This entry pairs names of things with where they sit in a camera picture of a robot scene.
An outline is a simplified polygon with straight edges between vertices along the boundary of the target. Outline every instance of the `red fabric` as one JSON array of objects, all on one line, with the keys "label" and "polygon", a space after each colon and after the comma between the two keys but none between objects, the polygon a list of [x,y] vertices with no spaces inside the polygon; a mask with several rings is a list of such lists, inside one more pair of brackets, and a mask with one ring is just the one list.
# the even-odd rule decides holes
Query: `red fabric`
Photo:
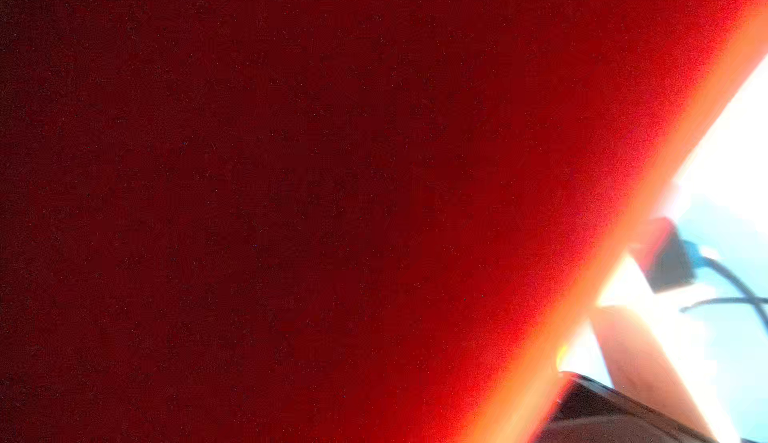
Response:
[{"label": "red fabric", "polygon": [[0,437],[455,438],[754,1],[2,0]]}]

